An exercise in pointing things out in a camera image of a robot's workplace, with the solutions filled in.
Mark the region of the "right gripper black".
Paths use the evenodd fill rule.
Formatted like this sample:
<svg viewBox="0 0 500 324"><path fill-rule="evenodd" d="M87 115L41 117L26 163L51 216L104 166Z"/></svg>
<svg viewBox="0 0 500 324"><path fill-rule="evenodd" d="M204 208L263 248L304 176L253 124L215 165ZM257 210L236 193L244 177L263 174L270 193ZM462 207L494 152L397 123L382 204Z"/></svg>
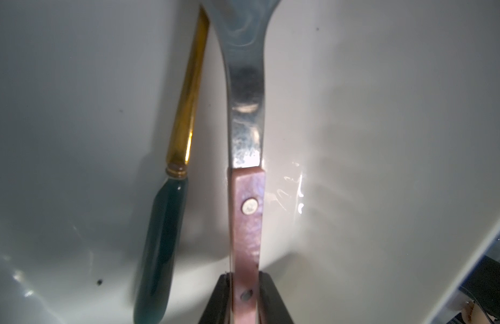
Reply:
<svg viewBox="0 0 500 324"><path fill-rule="evenodd" d="M484 256L459 286L471 298L488 323L500 323L500 263Z"/></svg>

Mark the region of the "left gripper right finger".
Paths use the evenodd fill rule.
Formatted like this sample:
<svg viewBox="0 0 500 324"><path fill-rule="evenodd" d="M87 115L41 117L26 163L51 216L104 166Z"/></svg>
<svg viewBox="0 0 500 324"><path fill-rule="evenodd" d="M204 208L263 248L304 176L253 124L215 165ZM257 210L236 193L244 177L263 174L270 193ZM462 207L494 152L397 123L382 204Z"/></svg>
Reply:
<svg viewBox="0 0 500 324"><path fill-rule="evenodd" d="M261 324L294 324L294 321L270 274L259 273L259 322Z"/></svg>

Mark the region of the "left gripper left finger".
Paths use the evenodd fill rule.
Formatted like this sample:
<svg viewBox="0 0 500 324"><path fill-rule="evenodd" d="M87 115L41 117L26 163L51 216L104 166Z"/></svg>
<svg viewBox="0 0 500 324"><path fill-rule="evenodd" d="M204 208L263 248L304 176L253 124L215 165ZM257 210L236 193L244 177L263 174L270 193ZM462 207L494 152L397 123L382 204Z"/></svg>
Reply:
<svg viewBox="0 0 500 324"><path fill-rule="evenodd" d="M222 274L212 291L198 324L228 324L231 313L231 273Z"/></svg>

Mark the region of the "gold spoon green handle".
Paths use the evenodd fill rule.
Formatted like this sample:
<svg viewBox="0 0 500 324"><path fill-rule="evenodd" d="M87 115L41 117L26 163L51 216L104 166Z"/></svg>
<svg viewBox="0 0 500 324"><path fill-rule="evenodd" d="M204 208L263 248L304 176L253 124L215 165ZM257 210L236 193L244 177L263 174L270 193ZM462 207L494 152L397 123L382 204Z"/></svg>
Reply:
<svg viewBox="0 0 500 324"><path fill-rule="evenodd" d="M168 144L167 179L151 208L134 323L159 323L168 306L189 187L189 162L209 27L207 13L201 8Z"/></svg>

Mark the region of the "white plastic storage box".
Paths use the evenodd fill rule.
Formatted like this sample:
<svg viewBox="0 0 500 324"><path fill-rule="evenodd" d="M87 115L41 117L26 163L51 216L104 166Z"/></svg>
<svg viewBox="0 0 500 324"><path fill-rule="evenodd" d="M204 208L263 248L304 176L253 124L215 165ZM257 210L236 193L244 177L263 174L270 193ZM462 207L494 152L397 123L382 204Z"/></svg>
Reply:
<svg viewBox="0 0 500 324"><path fill-rule="evenodd" d="M131 323L197 1L0 1L0 323ZM282 1L261 267L433 323L500 232L500 1Z"/></svg>

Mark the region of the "steel spoon pink handle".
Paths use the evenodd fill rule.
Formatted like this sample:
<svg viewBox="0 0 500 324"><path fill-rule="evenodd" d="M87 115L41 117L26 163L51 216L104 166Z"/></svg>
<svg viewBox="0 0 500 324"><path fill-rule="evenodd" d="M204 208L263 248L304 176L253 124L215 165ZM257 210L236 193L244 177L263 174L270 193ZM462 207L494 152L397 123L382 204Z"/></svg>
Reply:
<svg viewBox="0 0 500 324"><path fill-rule="evenodd" d="M216 32L227 85L231 322L257 323L266 172L265 60L278 1L202 1Z"/></svg>

